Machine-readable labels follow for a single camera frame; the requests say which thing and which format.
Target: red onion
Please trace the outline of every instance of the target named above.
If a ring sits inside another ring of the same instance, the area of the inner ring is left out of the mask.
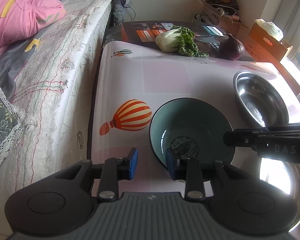
[[[237,60],[244,53],[244,45],[238,39],[227,33],[228,39],[222,41],[219,46],[219,52],[222,58]]]

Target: white curtain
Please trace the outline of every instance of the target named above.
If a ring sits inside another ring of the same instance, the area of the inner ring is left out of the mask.
[[[293,58],[300,48],[300,0],[283,0],[274,23],[293,46],[288,55],[288,58]]]

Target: white lace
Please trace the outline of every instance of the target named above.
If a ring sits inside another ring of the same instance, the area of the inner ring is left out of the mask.
[[[37,120],[34,116],[27,114],[23,109],[12,105],[7,99],[0,87],[0,99],[6,106],[6,108],[11,112],[11,115],[17,119],[17,125],[12,128],[10,134],[5,138],[5,140],[0,143],[0,164],[7,158],[10,154],[10,150],[13,149],[18,142],[20,137],[31,131],[35,126],[37,126]]]

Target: white plastic bag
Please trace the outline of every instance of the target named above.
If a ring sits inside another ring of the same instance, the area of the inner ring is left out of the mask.
[[[262,29],[264,29],[270,36],[274,37],[277,41],[283,39],[283,32],[273,22],[265,22],[263,19],[257,19],[254,21]]]

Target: teal ceramic bowl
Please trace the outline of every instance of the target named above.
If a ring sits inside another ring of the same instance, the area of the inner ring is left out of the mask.
[[[223,143],[223,134],[232,131],[216,108],[194,98],[177,98],[162,105],[150,123],[154,154],[166,166],[165,152],[171,147],[179,157],[192,157],[204,164],[214,160],[230,163],[234,147]]]

